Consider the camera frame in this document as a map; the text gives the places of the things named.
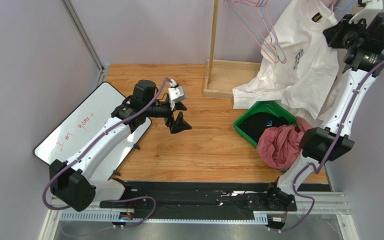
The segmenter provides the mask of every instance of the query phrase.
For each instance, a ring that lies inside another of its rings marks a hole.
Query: white wall
[[[60,0],[0,1],[0,240],[38,238],[49,173],[33,149],[97,77]]]
[[[379,240],[384,239],[384,70],[368,91],[353,122],[353,149],[327,166],[334,188],[345,193],[360,239]]]
[[[291,0],[270,1],[273,23]],[[72,0],[101,61],[109,64],[194,64],[210,57],[213,0]],[[214,56],[260,62],[260,47],[219,0]],[[256,9],[247,7],[264,29]]]

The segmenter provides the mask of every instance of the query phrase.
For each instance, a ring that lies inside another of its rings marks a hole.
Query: green plastic bin
[[[287,110],[283,109],[278,103],[274,101],[258,101],[256,102],[248,111],[246,111],[238,120],[233,123],[235,131],[245,138],[253,147],[257,147],[257,142],[255,142],[250,136],[243,132],[238,126],[243,123],[245,119],[255,113],[269,113],[277,117],[284,117],[289,125],[296,125],[296,118],[291,115]]]

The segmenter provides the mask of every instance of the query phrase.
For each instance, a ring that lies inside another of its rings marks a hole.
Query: t-shirt logo
[[[297,66],[300,63],[300,58],[302,58],[302,56],[303,56],[303,49],[300,49],[300,51],[297,53],[297,55],[295,55],[294,65],[292,66],[293,70],[297,69]]]

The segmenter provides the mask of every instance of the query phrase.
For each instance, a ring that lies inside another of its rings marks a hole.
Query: wooden pole
[[[217,27],[217,14],[218,13],[219,13],[219,0],[214,0],[214,10],[212,13],[210,59],[208,62],[208,83],[211,82],[211,72],[213,70],[214,44],[216,43],[216,27]]]

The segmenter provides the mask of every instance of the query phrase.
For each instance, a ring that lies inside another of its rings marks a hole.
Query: wooden floor
[[[164,77],[175,79],[186,94],[184,119],[193,129],[170,134],[164,119],[152,126],[122,162],[120,179],[136,181],[273,182],[282,173],[266,165],[233,127],[245,110],[233,101],[203,97],[204,64],[113,64],[107,81],[125,96],[142,79],[159,87]],[[325,172],[307,182],[326,183]]]

